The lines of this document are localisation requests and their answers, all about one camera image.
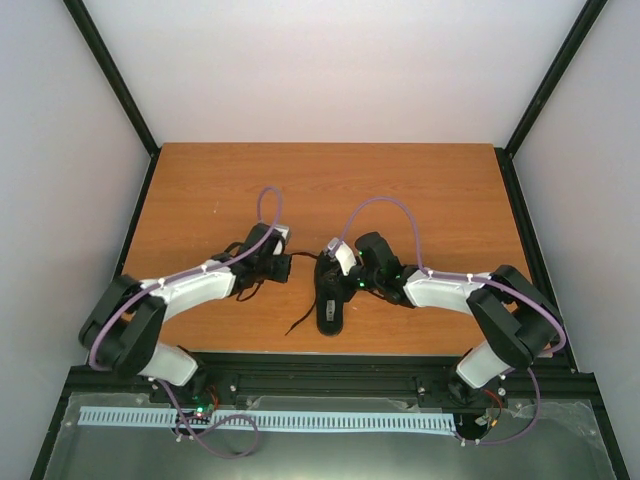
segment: purple tube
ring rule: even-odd
[[[527,433],[533,430],[533,427],[536,426],[536,424],[538,423],[538,420],[540,420],[540,385],[538,385],[538,379],[534,375],[533,370],[531,370],[530,368],[527,368],[527,373],[531,377],[531,381],[533,382],[533,389],[536,392],[536,413],[533,414],[533,418],[529,422],[529,425],[527,425],[522,431],[510,437],[503,438],[502,440],[492,440],[490,442],[485,442],[483,440],[480,440],[480,443],[478,443],[478,445],[483,447],[496,447],[498,445],[504,445],[505,443],[513,442],[514,440],[524,437]],[[460,441],[464,440],[458,434],[458,432],[455,432],[454,435],[458,440]]]
[[[233,265],[234,263],[239,262],[243,258],[246,258],[249,255],[251,255],[253,252],[255,252],[269,238],[269,235],[271,235],[273,230],[276,228],[276,225],[280,221],[280,216],[282,215],[282,193],[276,187],[269,186],[269,187],[263,188],[262,191],[260,192],[260,194],[258,195],[258,220],[262,221],[262,218],[260,217],[260,202],[262,201],[262,198],[264,197],[264,195],[269,191],[274,192],[276,194],[276,196],[278,197],[278,208],[276,210],[276,216],[273,219],[273,223],[269,226],[269,229],[265,232],[265,234],[262,236],[262,238],[260,240],[258,240],[258,242],[253,247],[247,249],[247,251],[241,253],[240,255],[238,255],[238,256],[230,259],[230,260],[227,260],[226,262],[217,263],[215,265],[211,265],[211,266],[207,267],[207,269],[206,269],[207,272],[213,272],[213,271],[218,270],[220,268],[228,267],[229,265]],[[203,275],[203,271],[202,271],[202,268],[200,266],[194,267],[194,268],[190,268],[189,270],[185,270],[183,272],[179,272],[179,273],[175,273],[173,275],[170,275],[169,277],[165,278],[164,285],[169,285],[170,283],[176,282],[178,280],[182,280],[183,278],[196,276],[196,275]],[[99,371],[107,371],[107,370],[109,370],[108,368],[103,367],[100,364],[98,364],[98,361],[96,359],[96,356],[97,356],[97,353],[98,353],[98,349],[100,348],[100,345],[102,344],[102,342],[104,341],[105,337],[107,336],[107,333],[109,333],[109,330],[111,330],[113,325],[115,325],[115,323],[118,321],[118,319],[122,315],[124,315],[124,313],[132,305],[134,305],[138,300],[140,300],[145,295],[148,295],[149,293],[153,292],[157,288],[160,288],[160,286],[161,286],[160,283],[154,283],[153,285],[150,285],[147,288],[144,288],[143,290],[139,291],[133,297],[131,297],[129,300],[127,300],[118,310],[116,310],[114,312],[114,314],[109,318],[109,320],[107,320],[107,322],[104,324],[104,327],[102,327],[102,330],[100,330],[100,332],[96,336],[96,339],[94,340],[93,344],[91,345],[91,350],[89,351],[89,366],[92,369],[99,370]]]
[[[224,459],[227,459],[227,460],[233,460],[233,459],[236,459],[236,458],[246,457],[247,455],[251,455],[253,452],[255,452],[256,448],[258,447],[258,442],[260,441],[260,431],[258,430],[258,425],[256,424],[256,422],[255,422],[255,420],[253,418],[251,418],[248,415],[240,415],[240,414],[229,415],[228,417],[223,418],[222,420],[218,420],[216,423],[214,423],[213,425],[208,427],[206,430],[204,430],[204,431],[202,431],[200,433],[196,433],[193,430],[193,428],[191,428],[191,424],[189,424],[189,420],[187,419],[186,415],[184,414],[184,412],[180,408],[180,404],[178,403],[178,399],[176,398],[176,396],[174,395],[173,391],[171,390],[171,387],[169,387],[169,384],[167,382],[165,382],[164,380],[160,380],[160,379],[158,379],[156,381],[167,392],[169,400],[171,400],[171,404],[173,405],[173,407],[178,412],[178,416],[180,417],[180,423],[184,425],[184,428],[187,429],[187,431],[189,432],[189,435],[191,435],[193,437],[193,439],[196,442],[198,442],[200,444],[200,446],[202,448],[204,448],[207,452],[209,452],[212,455],[215,455],[216,457],[224,458]],[[224,453],[224,452],[220,452],[218,450],[215,450],[215,449],[211,448],[209,445],[207,445],[206,443],[204,443],[202,441],[201,437],[213,432],[220,425],[224,425],[225,423],[228,423],[231,420],[235,420],[235,419],[244,420],[249,425],[251,425],[251,428],[253,428],[253,431],[255,432],[253,443],[245,451],[240,452],[240,453],[236,453],[236,454],[228,454],[228,453]]]
[[[409,222],[411,223],[411,229],[413,230],[413,238],[414,238],[414,241],[415,241],[415,244],[416,244],[416,262],[418,264],[418,268],[425,275],[429,275],[429,271],[428,271],[429,268],[425,267],[422,264],[422,250],[420,248],[420,234],[418,232],[418,223],[416,222],[415,217],[413,216],[413,214],[409,210],[409,207],[407,207],[400,200],[395,199],[393,197],[384,197],[384,196],[373,197],[373,198],[370,198],[369,200],[366,200],[366,201],[362,202],[353,211],[353,213],[349,217],[349,220],[347,220],[347,223],[345,224],[344,229],[342,230],[342,233],[340,234],[339,242],[336,243],[336,245],[329,251],[329,255],[333,256],[335,254],[336,250],[338,249],[338,247],[340,246],[340,244],[344,242],[344,239],[347,236],[347,232],[349,231],[349,228],[351,227],[351,224],[353,223],[353,220],[355,219],[356,215],[360,212],[360,210],[362,210],[364,207],[366,207],[370,203],[374,203],[374,202],[391,202],[391,203],[397,205],[398,207],[400,207],[402,209],[402,211],[405,213],[405,215],[409,218]],[[468,281],[469,280],[468,276],[466,274],[463,274],[463,273],[439,272],[437,270],[433,270],[431,276],[433,276],[433,278],[438,278],[438,279],[441,279],[441,280],[453,280],[453,281],[460,281],[460,280]],[[489,279],[486,279],[486,278],[483,278],[483,277],[472,276],[471,277],[471,281],[478,282],[478,283],[483,283],[485,285],[489,285],[491,287],[497,288],[498,290],[501,290],[501,291],[511,295],[512,297],[516,298],[517,300],[521,301],[522,303],[526,304],[527,306],[531,307],[533,310],[538,312],[540,315],[542,315],[551,324],[551,326],[553,326],[553,328],[555,329],[556,333],[558,334],[559,341],[553,347],[548,348],[547,350],[544,350],[542,352],[543,354],[554,353],[554,352],[557,352],[558,350],[562,350],[564,348],[564,346],[567,343],[567,335],[564,332],[564,329],[562,328],[562,325],[560,325],[560,322],[558,322],[558,320],[553,315],[551,315],[551,313],[549,313],[544,307],[541,307],[536,302],[531,300],[529,297],[521,294],[517,290],[514,290],[513,288],[510,288],[510,287],[508,287],[506,285],[503,285],[503,284],[501,284],[499,282],[496,282],[495,280],[489,280]]]

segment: wooden table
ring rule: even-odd
[[[470,144],[165,144],[124,272],[137,279],[198,265],[256,223],[265,185],[284,194],[288,251],[317,253],[338,236],[362,201],[389,195],[417,218],[423,259],[438,270],[492,271],[503,263],[527,272],[491,145]],[[265,199],[265,219],[275,212]],[[377,230],[404,263],[415,263],[407,218],[385,203],[365,208],[347,236]],[[168,344],[193,350],[462,354],[482,335],[470,316],[405,309],[363,292],[345,308],[344,330],[321,335],[315,313],[285,336],[314,296],[314,262],[294,257],[289,282],[265,282],[250,301],[200,305],[167,323]]]

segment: wire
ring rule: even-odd
[[[207,389],[207,392],[209,392],[211,394],[211,398],[213,399],[213,411],[215,412],[218,409],[218,407],[220,406],[220,400],[218,400],[218,394],[217,394],[216,386],[215,385],[211,385],[211,387],[209,387],[209,389]]]
[[[262,286],[262,282],[258,282],[256,284],[256,288],[253,289],[253,292],[251,292],[251,294],[248,297],[245,298],[240,298],[240,296],[242,295],[242,292],[244,292],[244,290],[238,292],[238,296],[236,297],[236,302],[246,302],[247,300],[251,300],[253,297],[256,296],[256,293],[258,293],[258,290],[260,290],[260,287]]]
[[[495,393],[493,393],[491,390],[482,390],[486,395],[488,395],[489,397],[491,397],[493,400],[496,401],[496,403],[498,404],[498,407],[500,408],[500,412],[502,412],[502,400],[500,400],[500,397],[498,397]]]
[[[316,301],[317,301],[317,298],[314,297],[313,303],[311,304],[311,308],[307,310],[307,313],[305,313],[302,316],[302,318],[300,318],[300,320],[296,320],[295,322],[293,322],[293,324],[289,327],[289,330],[287,331],[287,333],[284,334],[285,337],[289,335],[294,328],[296,328],[298,325],[304,322],[307,318],[309,318],[309,315],[313,313],[313,309],[316,308]]]
[[[227,248],[224,249],[224,253],[231,253],[236,248],[241,247],[242,245],[244,245],[244,243],[242,242],[233,242]]]
[[[513,298],[520,300],[522,303],[526,304],[527,306],[535,310],[537,313],[542,315],[553,326],[556,333],[558,334],[558,337],[559,337],[558,343],[546,350],[543,350],[541,355],[555,353],[564,348],[564,346],[567,343],[567,335],[565,334],[564,329],[562,328],[562,325],[560,325],[558,320],[556,320],[556,318],[553,315],[551,315],[551,313],[547,311],[547,309],[538,305],[536,302],[531,300],[529,297],[523,295],[522,293],[518,292],[517,290],[514,290],[513,288],[503,285],[499,282],[496,282],[495,280],[490,280],[477,275],[466,275],[464,273],[452,273],[452,272],[439,272],[436,270],[432,270],[428,267],[425,267],[422,264],[422,249],[420,247],[420,234],[418,233],[418,223],[416,222],[416,219],[411,213],[411,211],[409,210],[409,208],[396,198],[380,196],[380,197],[373,197],[373,198],[370,198],[369,200],[362,202],[353,211],[353,213],[349,217],[349,220],[347,220],[347,223],[345,224],[344,229],[340,234],[340,238],[338,239],[338,242],[336,242],[335,246],[329,251],[329,255],[334,256],[336,250],[340,247],[342,243],[344,243],[344,239],[347,236],[347,233],[349,232],[349,228],[351,227],[353,220],[355,219],[356,215],[360,212],[360,210],[362,210],[364,207],[366,207],[370,203],[382,202],[382,201],[391,202],[394,205],[397,205],[402,209],[405,215],[409,218],[409,222],[411,223],[411,229],[413,230],[414,241],[416,244],[416,261],[418,263],[418,268],[422,273],[424,273],[425,275],[428,275],[430,278],[436,278],[441,280],[449,280],[449,281],[455,281],[455,282],[473,281],[477,283],[482,283],[490,287],[497,288],[498,290],[501,290],[507,293],[508,295],[511,295]]]
[[[538,384],[538,379],[536,378],[536,376],[533,373],[533,370],[531,370],[531,368],[527,368],[527,373],[529,374],[529,377],[531,377],[531,382],[533,383],[533,390],[536,392],[536,413],[533,414],[533,418],[529,422],[529,425],[527,425],[520,432],[518,432],[515,435],[512,435],[510,437],[503,438],[502,440],[493,440],[493,441],[490,441],[490,442],[481,441],[480,443],[478,443],[478,445],[482,445],[482,446],[485,446],[485,447],[495,447],[495,446],[498,446],[498,445],[504,445],[505,443],[513,442],[514,440],[517,440],[519,438],[524,437],[527,433],[529,433],[531,430],[533,430],[533,427],[536,426],[536,424],[538,423],[538,420],[540,420],[540,402],[541,402],[540,385]],[[460,434],[458,432],[454,432],[454,435],[460,441],[464,441],[465,440],[464,438],[462,438],[460,436]]]
[[[380,283],[378,283],[378,272],[380,271],[380,267],[376,267],[376,269],[373,271],[373,285],[380,290],[380,293],[384,292],[384,288],[382,288],[382,285],[380,285]]]
[[[495,403],[498,406],[498,415],[496,416],[492,416],[492,418],[494,419],[494,422],[492,422],[491,424],[491,428],[493,428],[493,426],[495,425],[495,422],[498,421],[498,419],[500,418],[500,415],[502,415],[502,400],[500,400],[500,397],[498,397],[495,393],[493,393],[491,390],[482,390],[487,396],[489,396],[491,398],[491,404],[492,404],[492,410],[493,410],[493,404]]]
[[[315,255],[311,252],[293,252],[291,254],[291,256],[293,257],[294,255],[297,256],[301,256],[301,257],[309,257],[309,258],[313,258],[314,260],[318,260],[318,255]],[[286,337],[287,335],[289,335],[294,328],[296,328],[298,325],[300,325],[302,322],[304,322],[307,318],[309,318],[309,315],[311,315],[313,313],[313,309],[316,308],[316,301],[317,301],[317,297],[313,297],[313,303],[311,304],[311,307],[309,307],[309,310],[307,310],[307,312],[300,317],[300,319],[296,320],[295,322],[293,322],[293,324],[291,324],[291,326],[289,327],[289,330],[287,330],[287,333],[284,334],[284,336]]]
[[[193,430],[193,428],[191,428],[191,425],[189,424],[189,420],[187,419],[187,416],[185,415],[185,413],[180,408],[180,404],[178,403],[178,400],[176,399],[176,396],[174,395],[173,391],[171,390],[171,387],[169,387],[169,384],[167,382],[165,382],[164,380],[160,380],[160,379],[157,379],[156,381],[167,392],[167,395],[169,397],[169,400],[171,401],[171,404],[173,405],[173,407],[178,412],[178,416],[180,417],[181,424],[184,425],[184,428],[186,428],[186,430],[189,432],[189,435],[191,435],[193,437],[193,439],[196,442],[198,442],[200,444],[200,446],[202,446],[202,448],[204,448],[207,452],[209,452],[212,455],[215,455],[216,457],[232,460],[234,458],[246,457],[247,455],[252,454],[256,450],[256,448],[258,446],[258,442],[260,440],[260,431],[258,430],[258,425],[256,424],[255,420],[253,420],[253,418],[251,418],[248,415],[242,415],[242,414],[229,415],[228,417],[225,417],[225,418],[223,418],[221,420],[218,420],[213,425],[208,427],[206,430],[203,430],[200,433],[196,433]],[[229,423],[229,422],[231,422],[233,420],[236,420],[236,419],[244,420],[245,422],[247,422],[249,425],[251,425],[251,428],[253,428],[253,431],[255,432],[253,444],[248,449],[244,450],[243,452],[237,453],[237,454],[228,454],[228,453],[220,452],[219,450],[215,450],[215,449],[211,448],[209,445],[207,445],[206,443],[204,443],[202,441],[201,437],[213,432],[214,430],[216,430],[221,425],[224,425],[225,423]]]
[[[271,235],[273,230],[275,230],[276,225],[278,224],[278,221],[280,221],[280,216],[282,215],[282,193],[276,187],[269,186],[269,187],[263,188],[262,191],[260,192],[260,194],[258,195],[258,218],[259,218],[260,221],[262,221],[262,215],[261,215],[261,211],[260,211],[260,203],[262,202],[262,198],[264,197],[264,195],[267,192],[270,192],[270,191],[274,192],[276,194],[276,196],[277,196],[277,199],[278,199],[278,206],[277,206],[277,210],[276,210],[276,215],[275,215],[275,217],[273,219],[273,223],[269,226],[269,228],[267,229],[265,234],[262,236],[262,238],[260,240],[258,240],[258,242],[253,247],[245,250],[240,255],[238,255],[236,257],[233,257],[233,258],[231,258],[231,259],[229,259],[227,261],[224,261],[224,262],[221,262],[221,263],[216,263],[216,264],[213,264],[213,265],[208,265],[208,266],[205,266],[205,265],[197,266],[197,267],[191,268],[189,270],[185,270],[183,272],[176,273],[176,274],[171,275],[171,276],[169,276],[167,278],[161,278],[161,279],[159,279],[159,281],[157,283],[149,285],[148,287],[143,288],[142,290],[137,292],[129,300],[124,302],[122,304],[122,306],[113,313],[113,315],[111,315],[109,320],[107,320],[107,322],[104,324],[104,327],[102,327],[102,330],[100,330],[100,332],[96,336],[96,339],[94,340],[93,345],[91,345],[91,350],[89,352],[89,366],[91,366],[91,368],[94,369],[94,370],[99,370],[99,371],[108,371],[109,370],[108,368],[103,367],[98,363],[97,358],[96,358],[97,354],[98,354],[98,349],[100,348],[100,345],[102,344],[103,340],[107,336],[107,333],[109,333],[109,330],[111,330],[113,325],[115,325],[115,323],[120,319],[120,317],[127,310],[129,310],[129,308],[131,308],[132,305],[134,305],[140,299],[142,299],[143,297],[145,297],[149,293],[153,292],[154,290],[156,290],[158,288],[161,288],[162,286],[169,285],[172,282],[176,282],[178,280],[182,280],[182,279],[187,278],[187,277],[206,275],[206,274],[211,273],[211,272],[213,272],[215,270],[218,270],[220,268],[224,268],[224,267],[228,267],[229,265],[233,265],[234,263],[239,262],[243,258],[248,257],[253,252],[255,252],[258,248],[260,248],[262,246],[262,244],[269,238],[269,236]]]
[[[315,254],[313,254],[311,252],[293,252],[291,254],[292,257],[297,256],[297,255],[299,255],[301,257],[309,257],[309,258],[313,258],[314,260],[318,260],[318,255],[315,255]]]

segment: black cable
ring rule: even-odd
[[[251,295],[242,299],[240,298],[240,295],[242,295],[242,292],[244,292],[244,290],[238,292],[238,296],[236,297],[236,302],[246,302],[247,300],[251,300],[253,297],[255,297],[256,293],[258,293],[258,290],[260,290],[261,286],[262,286],[262,282],[258,282],[258,284],[256,285],[256,288],[253,290],[253,292],[251,292]]]
[[[309,258],[313,258],[314,260],[318,259],[318,255],[315,255],[311,252],[293,252],[291,256],[293,257],[294,255],[300,255],[301,257],[309,257]]]
[[[296,320],[295,322],[293,322],[293,325],[291,325],[291,327],[289,327],[289,330],[287,331],[287,333],[284,334],[284,336],[286,337],[287,335],[289,335],[291,333],[291,331],[296,328],[298,325],[300,325],[302,322],[304,322],[307,318],[309,318],[309,315],[311,315],[311,313],[313,313],[313,310],[316,308],[316,299],[313,299],[313,304],[311,305],[311,308],[309,308],[309,310],[307,310],[307,313],[305,313],[302,318],[300,318],[300,320]]]
[[[380,270],[380,267],[376,267],[376,269],[373,271],[373,284],[375,285],[375,287],[380,290],[380,292],[384,292],[384,288],[382,288],[382,285],[380,285],[378,283],[378,271]]]
[[[235,250],[238,247],[241,247],[242,245],[244,245],[244,243],[242,242],[233,242],[227,248],[224,249],[224,253],[231,253],[233,250]]]

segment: black vertical beam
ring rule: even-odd
[[[524,142],[525,137],[531,130],[531,127],[533,127],[538,115],[540,115],[540,112],[547,103],[547,100],[549,100],[549,97],[556,88],[556,85],[558,85],[560,78],[571,63],[571,60],[580,48],[580,45],[582,45],[582,41],[589,33],[589,30],[598,18],[598,15],[600,15],[600,12],[606,3],[607,0],[587,0],[585,3],[580,15],[578,15],[573,27],[571,27],[567,38],[565,38],[560,50],[558,50],[556,58],[554,58],[547,74],[542,79],[538,90],[531,99],[531,103],[520,119],[513,135],[511,135],[509,143],[507,143],[507,146],[505,147],[507,157],[510,159],[513,159],[516,155],[516,152],[522,145],[522,142]]]
[[[82,33],[82,36],[91,49],[98,65],[100,65],[102,72],[105,77],[107,77],[113,92],[116,94],[116,97],[118,97],[122,108],[124,108],[133,128],[136,130],[138,137],[140,137],[140,141],[144,145],[144,148],[146,148],[150,156],[153,157],[154,155],[157,155],[160,149],[153,139],[151,131],[147,127],[144,118],[142,118],[142,114],[140,113],[140,110],[138,110],[136,102],[133,100],[127,85],[124,83],[124,79],[122,78],[122,75],[120,75],[118,67],[113,61],[113,58],[111,58],[111,54],[109,53],[107,46],[102,41],[100,32],[98,32],[95,23],[93,23],[91,15],[89,15],[89,11],[87,10],[84,2],[82,0],[64,0],[64,4],[67,6],[73,20],[76,22],[80,33]]]
[[[540,290],[554,306],[558,306],[556,296],[553,293],[553,287],[551,285],[551,279],[549,278],[549,272],[544,264],[544,258],[542,257],[542,250],[536,237],[536,232],[529,216],[529,209],[527,203],[524,200],[522,189],[520,187],[520,181],[513,162],[507,157],[506,152],[502,148],[496,148],[496,157],[498,159],[498,166],[500,167],[500,173],[502,174],[502,181],[509,197],[509,204],[511,205],[511,211],[513,213],[513,219],[518,229],[518,235],[520,236],[520,243],[522,244],[522,250],[524,252],[524,258],[527,261],[529,272],[531,273],[531,281],[533,285]],[[567,342],[567,346],[563,350],[567,358],[567,363],[570,368],[577,369],[576,360],[571,351],[571,346]]]
[[[149,187],[151,186],[151,180],[153,179],[153,174],[155,173],[156,166],[158,165],[160,152],[161,150],[158,150],[157,154],[151,155],[151,160],[149,161],[149,166],[147,167],[147,173],[145,173],[144,175],[142,188],[140,189],[140,194],[138,195],[136,206],[133,209],[131,221],[129,222],[127,235],[124,238],[124,243],[122,244],[120,255],[118,255],[118,263],[116,263],[116,269],[113,273],[113,278],[122,275],[122,270],[124,269],[124,264],[127,261],[127,255],[129,254],[129,249],[131,248],[131,242],[133,241],[133,235],[136,233],[138,221],[140,220],[140,215],[142,214],[142,207],[144,206],[144,201],[147,199],[147,193],[149,192]]]

